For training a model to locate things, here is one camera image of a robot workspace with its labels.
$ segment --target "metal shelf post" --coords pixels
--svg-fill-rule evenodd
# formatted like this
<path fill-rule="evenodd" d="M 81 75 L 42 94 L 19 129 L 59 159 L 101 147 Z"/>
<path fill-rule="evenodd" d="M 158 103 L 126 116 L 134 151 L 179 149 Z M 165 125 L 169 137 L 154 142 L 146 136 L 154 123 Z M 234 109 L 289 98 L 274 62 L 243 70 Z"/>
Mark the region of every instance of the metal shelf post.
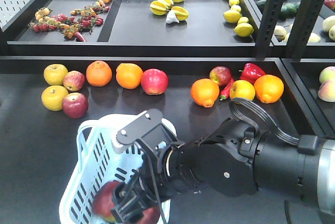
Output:
<path fill-rule="evenodd" d="M 269 57 L 270 43 L 284 0 L 267 0 L 255 42 L 255 57 Z"/>
<path fill-rule="evenodd" d="M 286 57 L 301 59 L 324 0 L 301 0 L 291 34 L 286 44 Z"/>

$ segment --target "apple in basket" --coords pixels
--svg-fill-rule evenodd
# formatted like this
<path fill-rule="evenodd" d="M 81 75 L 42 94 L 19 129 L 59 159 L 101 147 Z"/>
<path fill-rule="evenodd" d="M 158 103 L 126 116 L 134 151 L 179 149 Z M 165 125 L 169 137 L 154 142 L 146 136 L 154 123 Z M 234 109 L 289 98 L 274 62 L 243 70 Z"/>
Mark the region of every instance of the apple in basket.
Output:
<path fill-rule="evenodd" d="M 114 223 L 115 218 L 111 214 L 111 210 L 115 207 L 112 201 L 114 189 L 120 184 L 118 181 L 106 182 L 98 191 L 93 199 L 92 211 L 100 216 L 108 223 Z M 154 206 L 143 211 L 143 218 L 136 224 L 156 224 L 160 218 L 160 210 L 158 206 Z"/>
<path fill-rule="evenodd" d="M 115 218 L 111 214 L 111 210 L 115 207 L 114 202 L 111 200 L 113 197 L 114 189 L 120 184 L 118 181 L 106 182 L 98 191 L 93 199 L 92 211 L 94 214 L 103 218 L 108 223 L 114 223 Z"/>

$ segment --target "red apple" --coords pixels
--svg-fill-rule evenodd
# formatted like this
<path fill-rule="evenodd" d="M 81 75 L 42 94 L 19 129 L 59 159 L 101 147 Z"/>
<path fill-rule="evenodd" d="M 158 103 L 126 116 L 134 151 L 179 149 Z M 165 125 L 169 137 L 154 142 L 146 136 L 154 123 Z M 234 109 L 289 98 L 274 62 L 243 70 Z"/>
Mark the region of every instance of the red apple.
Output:
<path fill-rule="evenodd" d="M 169 78 L 163 71 L 148 69 L 143 72 L 141 86 L 148 95 L 160 95 L 164 93 L 168 84 Z"/>
<path fill-rule="evenodd" d="M 63 86 L 70 92 L 79 91 L 85 83 L 85 75 L 79 71 L 70 71 L 63 80 Z"/>
<path fill-rule="evenodd" d="M 335 0 L 325 0 L 323 2 L 328 8 L 334 10 L 335 9 Z"/>
<path fill-rule="evenodd" d="M 81 118 L 88 110 L 88 100 L 84 94 L 70 93 L 63 99 L 62 107 L 70 118 Z"/>
<path fill-rule="evenodd" d="M 161 216 L 158 206 L 150 207 L 143 211 L 144 216 L 136 224 L 156 224 Z"/>
<path fill-rule="evenodd" d="M 92 211 L 94 214 L 103 218 L 104 221 L 114 223 L 115 218 L 111 210 L 115 207 L 112 201 L 114 189 L 120 184 L 118 181 L 106 182 L 98 191 L 93 199 Z"/>
<path fill-rule="evenodd" d="M 225 86 L 231 79 L 230 69 L 224 66 L 216 66 L 210 71 L 209 78 L 217 83 L 220 87 Z"/>

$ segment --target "red chili pepper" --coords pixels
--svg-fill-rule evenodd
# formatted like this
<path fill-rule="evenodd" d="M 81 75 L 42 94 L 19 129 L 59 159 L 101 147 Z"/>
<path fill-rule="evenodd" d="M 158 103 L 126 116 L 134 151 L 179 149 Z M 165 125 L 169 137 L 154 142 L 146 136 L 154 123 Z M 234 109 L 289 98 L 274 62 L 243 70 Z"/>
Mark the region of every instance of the red chili pepper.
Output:
<path fill-rule="evenodd" d="M 263 71 L 259 66 L 253 63 L 246 63 L 244 66 L 244 69 L 242 71 L 242 75 L 240 77 L 241 80 L 246 80 L 252 84 L 255 83 L 255 81 L 265 75 L 265 71 Z"/>
<path fill-rule="evenodd" d="M 75 32 L 73 35 L 75 37 L 77 37 L 78 41 L 80 41 L 80 42 L 87 42 L 86 39 L 83 37 L 83 35 L 81 33 L 79 33 L 78 31 Z"/>
<path fill-rule="evenodd" d="M 225 100 L 229 98 L 230 88 L 232 87 L 232 84 L 235 82 L 235 80 L 231 77 L 229 83 L 226 85 L 226 87 L 220 92 L 219 98 L 220 101 Z"/>

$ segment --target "tray divider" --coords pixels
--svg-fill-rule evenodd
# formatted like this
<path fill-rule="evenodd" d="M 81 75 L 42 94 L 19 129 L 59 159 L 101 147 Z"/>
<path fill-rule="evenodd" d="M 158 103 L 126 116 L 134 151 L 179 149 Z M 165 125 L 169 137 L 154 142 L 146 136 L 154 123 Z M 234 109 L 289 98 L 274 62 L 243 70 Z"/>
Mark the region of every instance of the tray divider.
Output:
<path fill-rule="evenodd" d="M 119 12 L 122 0 L 113 0 L 110 5 L 110 10 L 105 20 L 105 24 L 101 29 L 101 33 L 98 37 L 98 42 L 108 42 L 111 35 L 111 30 L 116 19 L 116 16 Z"/>

